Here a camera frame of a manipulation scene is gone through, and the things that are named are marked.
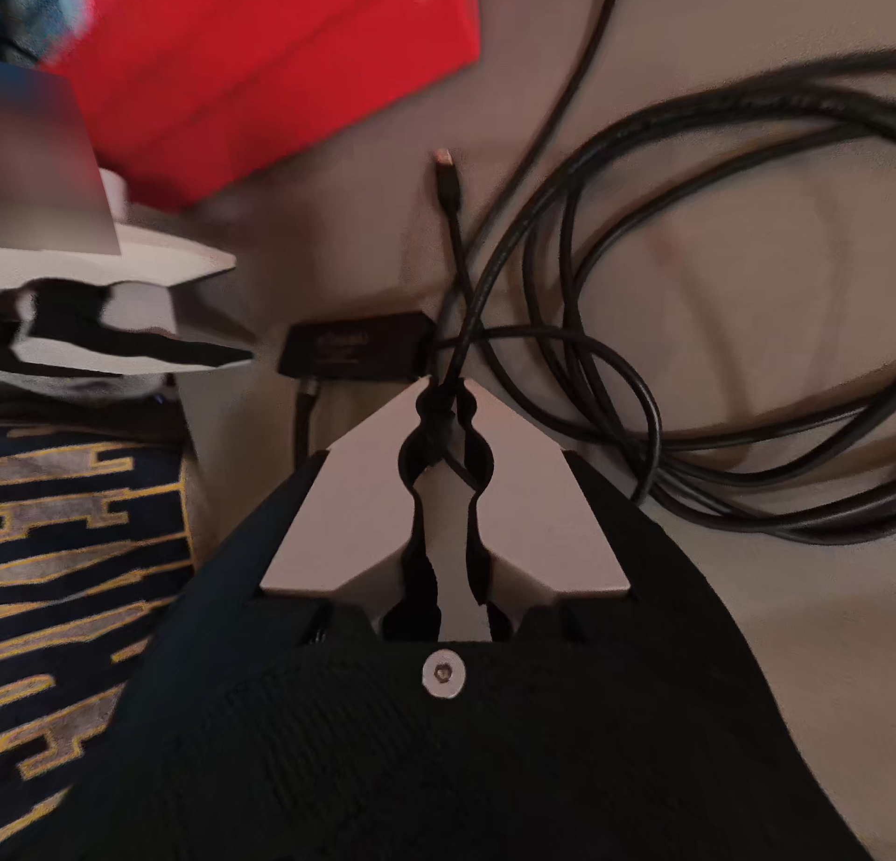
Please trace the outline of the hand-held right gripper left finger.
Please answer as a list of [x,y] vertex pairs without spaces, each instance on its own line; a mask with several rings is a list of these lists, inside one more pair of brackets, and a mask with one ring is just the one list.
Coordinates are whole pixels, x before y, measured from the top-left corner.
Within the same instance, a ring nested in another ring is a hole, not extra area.
[[358,607],[380,623],[405,602],[424,614],[423,631],[435,630],[435,574],[413,488],[427,463],[405,449],[430,386],[429,378],[412,383],[322,453],[263,593]]

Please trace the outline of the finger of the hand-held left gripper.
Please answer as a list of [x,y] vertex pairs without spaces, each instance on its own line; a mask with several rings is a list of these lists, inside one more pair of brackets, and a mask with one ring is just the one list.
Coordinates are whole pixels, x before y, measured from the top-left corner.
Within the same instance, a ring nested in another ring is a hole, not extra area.
[[1,250],[2,314],[12,315],[19,291],[57,279],[94,286],[134,282],[167,288],[185,307],[197,287],[236,268],[234,254],[139,226],[116,224],[120,252]]
[[252,360],[226,344],[178,334],[157,284],[28,283],[2,290],[2,372],[120,379],[209,372]]

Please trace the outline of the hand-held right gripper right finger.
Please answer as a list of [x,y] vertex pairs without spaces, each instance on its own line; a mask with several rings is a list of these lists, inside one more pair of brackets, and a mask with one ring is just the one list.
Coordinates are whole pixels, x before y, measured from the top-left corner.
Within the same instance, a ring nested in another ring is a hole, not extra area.
[[466,565],[494,633],[537,607],[631,588],[563,448],[472,379],[456,398],[473,480]]

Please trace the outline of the dark rug with yellow pattern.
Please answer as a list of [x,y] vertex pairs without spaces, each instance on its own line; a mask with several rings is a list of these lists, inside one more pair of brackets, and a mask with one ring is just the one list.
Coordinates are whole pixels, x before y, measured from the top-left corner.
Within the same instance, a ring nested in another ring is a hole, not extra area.
[[2,391],[2,859],[81,776],[196,572],[189,451],[175,403]]

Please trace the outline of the red box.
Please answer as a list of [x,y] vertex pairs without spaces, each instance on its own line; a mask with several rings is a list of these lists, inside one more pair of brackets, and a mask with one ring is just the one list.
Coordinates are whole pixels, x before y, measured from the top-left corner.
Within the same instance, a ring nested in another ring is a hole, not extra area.
[[478,0],[90,0],[41,64],[101,167],[178,211],[475,62]]

